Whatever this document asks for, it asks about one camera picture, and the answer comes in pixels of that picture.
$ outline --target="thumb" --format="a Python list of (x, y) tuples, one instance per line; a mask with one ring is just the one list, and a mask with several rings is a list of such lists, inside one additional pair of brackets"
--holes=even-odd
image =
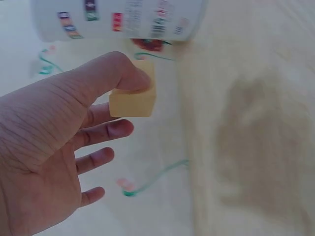
[(76, 69), (53, 76), (47, 82), (65, 89), (85, 107), (114, 88), (137, 90), (150, 86), (148, 75), (120, 52), (100, 56)]

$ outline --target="table surface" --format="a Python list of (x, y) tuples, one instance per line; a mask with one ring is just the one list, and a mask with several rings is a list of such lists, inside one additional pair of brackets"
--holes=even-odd
[(315, 234), (315, 2), (211, 0), (177, 45), (196, 236)]

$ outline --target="finger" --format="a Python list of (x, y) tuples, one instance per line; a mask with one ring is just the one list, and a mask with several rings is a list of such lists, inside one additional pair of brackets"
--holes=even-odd
[(81, 129), (73, 137), (74, 149), (77, 150), (85, 146), (127, 137), (132, 132), (133, 124), (126, 119)]
[(89, 191), (82, 193), (80, 207), (85, 207), (100, 200), (105, 194), (102, 187), (93, 188)]
[(78, 175), (105, 165), (114, 159), (114, 151), (110, 147), (103, 148), (75, 160)]
[(85, 107), (114, 88), (137, 90), (150, 86), (148, 75), (120, 52), (100, 56), (74, 70), (54, 76), (49, 82)]
[(98, 124), (109, 122), (117, 118), (111, 117), (109, 114), (109, 104), (100, 104), (91, 106), (87, 115), (82, 122), (81, 128), (92, 127)]

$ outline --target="stain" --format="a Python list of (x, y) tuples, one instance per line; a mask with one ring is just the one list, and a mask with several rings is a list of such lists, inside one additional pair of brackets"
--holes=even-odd
[(299, 196), (300, 163), (311, 144), (307, 103), (297, 86), (268, 71), (232, 85), (215, 133), (222, 203), (248, 207), (312, 235)]

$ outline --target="hand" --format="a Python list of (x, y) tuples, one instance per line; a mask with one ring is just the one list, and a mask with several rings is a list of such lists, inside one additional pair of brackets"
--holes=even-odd
[(0, 235), (32, 235), (104, 195), (81, 193), (78, 175), (110, 162), (106, 147), (75, 159), (74, 151), (128, 136), (108, 104), (91, 106), (113, 88), (145, 89), (148, 76), (121, 53), (109, 53), (0, 98)]

